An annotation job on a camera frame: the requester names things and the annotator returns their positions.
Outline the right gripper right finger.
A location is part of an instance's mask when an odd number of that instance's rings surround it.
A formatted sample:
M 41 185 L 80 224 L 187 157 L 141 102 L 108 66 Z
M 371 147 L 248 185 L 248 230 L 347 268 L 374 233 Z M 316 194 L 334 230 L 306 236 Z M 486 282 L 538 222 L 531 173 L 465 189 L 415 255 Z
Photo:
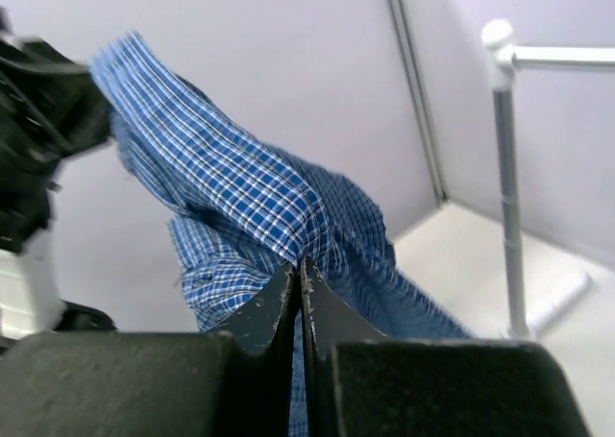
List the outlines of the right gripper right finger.
M 559 364 L 540 345 L 396 340 L 300 268 L 312 436 L 586 436 Z

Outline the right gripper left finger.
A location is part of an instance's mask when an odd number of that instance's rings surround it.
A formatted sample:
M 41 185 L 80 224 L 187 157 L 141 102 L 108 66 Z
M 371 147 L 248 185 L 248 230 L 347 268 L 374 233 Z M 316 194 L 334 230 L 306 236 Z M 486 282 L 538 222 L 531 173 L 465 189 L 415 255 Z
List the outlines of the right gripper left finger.
M 5 436 L 284 436 L 289 264 L 205 333 L 31 335 L 1 361 Z

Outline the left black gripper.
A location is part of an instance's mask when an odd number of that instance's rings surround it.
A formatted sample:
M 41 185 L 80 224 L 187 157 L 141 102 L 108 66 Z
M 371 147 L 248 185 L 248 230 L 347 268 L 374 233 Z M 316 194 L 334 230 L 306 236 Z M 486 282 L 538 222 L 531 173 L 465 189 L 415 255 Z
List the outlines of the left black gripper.
M 86 66 L 1 16 L 1 248 L 21 254 L 50 226 L 62 162 L 105 145 L 110 105 Z

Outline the blue plaid shirt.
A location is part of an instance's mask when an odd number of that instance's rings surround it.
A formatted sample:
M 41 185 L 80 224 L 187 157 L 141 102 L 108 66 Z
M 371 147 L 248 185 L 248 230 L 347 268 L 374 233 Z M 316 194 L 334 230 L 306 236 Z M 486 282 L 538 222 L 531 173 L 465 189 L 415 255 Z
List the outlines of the blue plaid shirt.
M 243 130 L 136 33 L 102 48 L 88 68 L 110 102 L 121 163 L 172 212 L 184 298 L 200 330 L 237 312 L 281 264 L 310 257 L 384 334 L 468 336 L 398 272 L 381 209 L 350 179 Z

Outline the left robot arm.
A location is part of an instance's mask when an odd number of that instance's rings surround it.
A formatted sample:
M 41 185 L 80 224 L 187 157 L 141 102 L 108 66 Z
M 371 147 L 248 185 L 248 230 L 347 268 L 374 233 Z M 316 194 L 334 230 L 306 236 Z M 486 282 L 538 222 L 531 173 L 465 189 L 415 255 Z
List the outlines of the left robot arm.
M 111 139 L 109 104 L 86 66 L 1 16 L 1 349 L 46 331 L 115 328 L 104 312 L 64 300 L 51 239 L 55 176 L 68 158 Z

